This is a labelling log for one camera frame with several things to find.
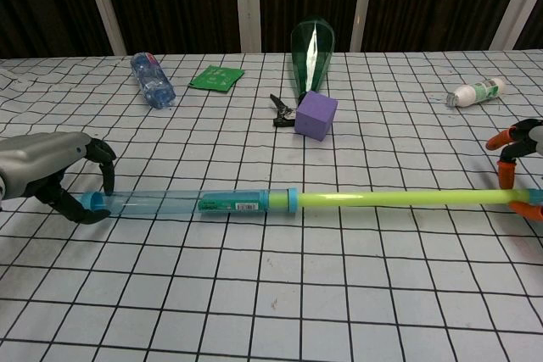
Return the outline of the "right orange-tipped robot hand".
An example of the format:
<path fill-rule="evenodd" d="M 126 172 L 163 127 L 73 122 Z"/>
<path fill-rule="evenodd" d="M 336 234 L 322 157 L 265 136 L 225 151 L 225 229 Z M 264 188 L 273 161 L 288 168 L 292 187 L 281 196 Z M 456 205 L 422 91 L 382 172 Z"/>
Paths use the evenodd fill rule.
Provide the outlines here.
<path fill-rule="evenodd" d="M 521 120 L 493 136 L 485 147 L 490 151 L 501 148 L 497 162 L 499 186 L 513 189 L 516 160 L 532 153 L 542 154 L 542 120 Z M 527 203 L 513 201 L 509 207 L 525 219 L 542 221 L 542 191 L 531 191 Z"/>

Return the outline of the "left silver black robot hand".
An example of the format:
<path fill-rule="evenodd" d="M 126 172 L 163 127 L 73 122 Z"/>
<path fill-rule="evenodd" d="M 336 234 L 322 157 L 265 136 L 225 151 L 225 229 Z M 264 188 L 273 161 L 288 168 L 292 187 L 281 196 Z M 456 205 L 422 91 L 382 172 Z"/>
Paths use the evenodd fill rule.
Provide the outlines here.
<path fill-rule="evenodd" d="M 97 163 L 104 193 L 115 186 L 111 146 L 80 131 L 40 132 L 1 141 L 1 200 L 37 198 L 67 220 L 91 225 L 109 217 L 107 209 L 86 209 L 62 186 L 64 173 L 81 159 Z"/>

